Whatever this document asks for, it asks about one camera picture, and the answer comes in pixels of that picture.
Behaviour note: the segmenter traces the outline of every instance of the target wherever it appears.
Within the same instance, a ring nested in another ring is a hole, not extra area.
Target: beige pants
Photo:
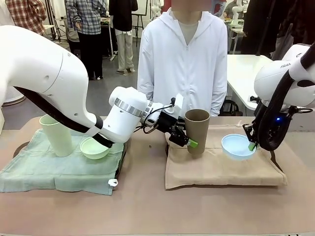
[[[118,43],[118,70],[133,69],[132,35],[122,33],[116,37]]]

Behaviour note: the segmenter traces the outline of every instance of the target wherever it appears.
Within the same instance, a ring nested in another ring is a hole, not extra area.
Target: bowl
[[[94,138],[89,137],[80,144],[80,150],[88,159],[98,160],[106,156],[110,148],[103,146]]]
[[[240,134],[229,134],[222,139],[222,149],[231,159],[243,161],[252,158],[256,151],[249,150],[250,142],[248,138]]]

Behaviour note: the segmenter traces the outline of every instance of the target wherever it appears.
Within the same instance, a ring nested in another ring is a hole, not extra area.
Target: blue bowl
[[[233,160],[243,161],[252,158],[256,148],[249,150],[248,138],[240,134],[229,134],[222,139],[223,151]]]

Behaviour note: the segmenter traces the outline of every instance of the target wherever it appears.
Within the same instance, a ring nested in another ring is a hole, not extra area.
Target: green cup
[[[73,152],[70,129],[60,124],[49,115],[39,120],[54,153],[59,157],[68,156]]]

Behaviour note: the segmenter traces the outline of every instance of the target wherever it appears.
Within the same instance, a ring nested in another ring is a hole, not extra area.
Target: brown cup
[[[205,110],[195,109],[186,112],[185,125],[187,136],[198,142],[193,148],[188,146],[188,152],[193,155],[201,155],[205,151],[210,114]]]

